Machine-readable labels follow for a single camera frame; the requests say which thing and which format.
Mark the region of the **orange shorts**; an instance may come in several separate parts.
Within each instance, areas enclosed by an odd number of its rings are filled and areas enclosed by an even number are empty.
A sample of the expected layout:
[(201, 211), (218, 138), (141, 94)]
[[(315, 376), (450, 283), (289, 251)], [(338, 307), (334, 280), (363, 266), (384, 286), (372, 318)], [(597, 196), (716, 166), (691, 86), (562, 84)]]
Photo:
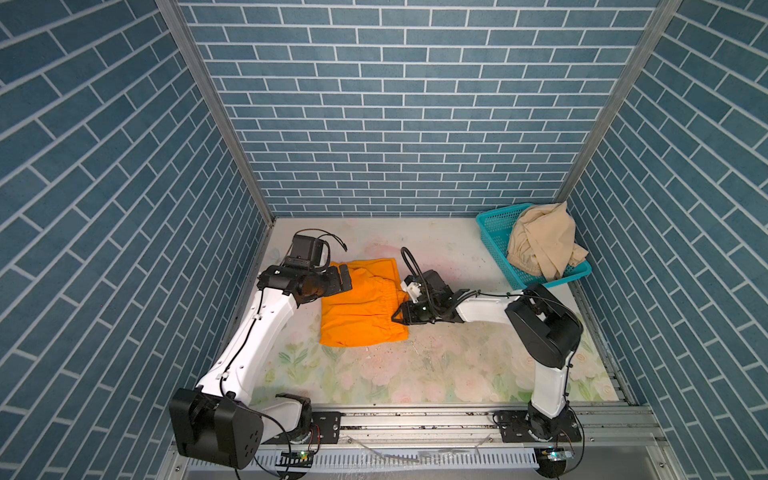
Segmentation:
[(406, 340), (408, 328), (392, 320), (407, 299), (396, 261), (360, 260), (347, 267), (352, 289), (322, 299), (320, 343), (354, 348)]

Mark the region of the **teal plastic basket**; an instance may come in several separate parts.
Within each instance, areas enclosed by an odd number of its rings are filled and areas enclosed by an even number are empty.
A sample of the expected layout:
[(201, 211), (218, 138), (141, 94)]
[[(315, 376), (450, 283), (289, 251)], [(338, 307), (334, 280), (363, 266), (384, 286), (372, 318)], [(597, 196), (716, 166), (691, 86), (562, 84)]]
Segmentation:
[(480, 213), (476, 217), (480, 238), (510, 286), (515, 290), (522, 290), (533, 284), (543, 284), (547, 288), (552, 288), (590, 275), (592, 266), (588, 260), (584, 260), (575, 267), (568, 266), (561, 279), (552, 281), (528, 274), (507, 261), (507, 246), (512, 229), (522, 212), (532, 206), (532, 203), (511, 205)]

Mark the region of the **beige shorts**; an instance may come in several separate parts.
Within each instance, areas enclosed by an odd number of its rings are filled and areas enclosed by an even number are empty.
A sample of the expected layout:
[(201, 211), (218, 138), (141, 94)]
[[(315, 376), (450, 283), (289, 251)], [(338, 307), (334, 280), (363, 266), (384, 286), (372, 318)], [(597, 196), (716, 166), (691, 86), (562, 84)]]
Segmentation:
[(575, 233), (566, 202), (529, 207), (512, 227), (506, 259), (529, 275), (562, 279), (568, 267), (587, 259), (588, 251), (575, 241)]

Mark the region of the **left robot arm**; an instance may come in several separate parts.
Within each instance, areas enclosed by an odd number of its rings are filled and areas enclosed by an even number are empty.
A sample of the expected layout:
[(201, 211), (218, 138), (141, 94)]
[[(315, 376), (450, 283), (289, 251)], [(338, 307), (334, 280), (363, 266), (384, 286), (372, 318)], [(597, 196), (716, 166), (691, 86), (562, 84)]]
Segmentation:
[(243, 469), (261, 444), (305, 440), (312, 431), (307, 397), (279, 394), (254, 408), (256, 381), (287, 322), (300, 306), (350, 291), (347, 265), (322, 271), (272, 265), (264, 270), (244, 320), (211, 369), (172, 396), (169, 413), (181, 455)]

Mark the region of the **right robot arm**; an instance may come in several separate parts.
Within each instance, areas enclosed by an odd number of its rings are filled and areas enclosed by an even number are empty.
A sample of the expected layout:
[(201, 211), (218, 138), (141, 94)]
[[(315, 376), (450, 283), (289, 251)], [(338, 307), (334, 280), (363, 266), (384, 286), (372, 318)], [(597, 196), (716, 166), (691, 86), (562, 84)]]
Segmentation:
[(525, 421), (529, 435), (551, 441), (573, 422), (567, 399), (572, 359), (581, 343), (583, 324), (545, 286), (499, 293), (462, 289), (407, 277), (401, 282), (408, 299), (391, 320), (405, 326), (446, 323), (496, 323), (514, 328), (535, 362), (534, 387)]

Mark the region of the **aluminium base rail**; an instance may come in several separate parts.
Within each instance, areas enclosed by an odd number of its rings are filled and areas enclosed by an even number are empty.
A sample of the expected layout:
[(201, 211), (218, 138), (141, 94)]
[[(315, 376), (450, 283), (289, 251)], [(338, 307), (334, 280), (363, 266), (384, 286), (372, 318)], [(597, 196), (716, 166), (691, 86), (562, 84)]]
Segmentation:
[(313, 430), (293, 445), (279, 437), (230, 467), (170, 451), (162, 479), (395, 477), (502, 470), (533, 479), (681, 479), (684, 474), (650, 408), (578, 405), (563, 432), (536, 440), (516, 405), (317, 405)]

